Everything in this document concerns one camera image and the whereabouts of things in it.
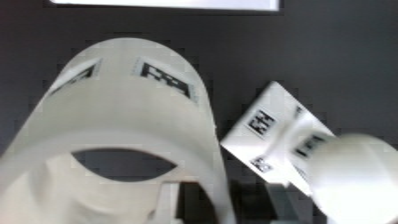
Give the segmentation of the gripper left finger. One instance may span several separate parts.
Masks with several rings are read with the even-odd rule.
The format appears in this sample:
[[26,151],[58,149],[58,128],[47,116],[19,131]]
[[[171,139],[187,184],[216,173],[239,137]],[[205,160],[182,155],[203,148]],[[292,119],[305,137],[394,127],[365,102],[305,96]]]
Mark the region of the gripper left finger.
[[161,187],[150,224],[202,224],[205,222],[205,192],[195,182],[166,182]]

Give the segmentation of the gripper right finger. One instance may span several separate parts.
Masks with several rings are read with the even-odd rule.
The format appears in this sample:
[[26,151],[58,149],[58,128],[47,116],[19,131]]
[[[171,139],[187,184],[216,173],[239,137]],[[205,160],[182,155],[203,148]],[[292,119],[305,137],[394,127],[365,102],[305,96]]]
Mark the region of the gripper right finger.
[[237,185],[239,224],[324,224],[324,214],[294,187],[253,183]]

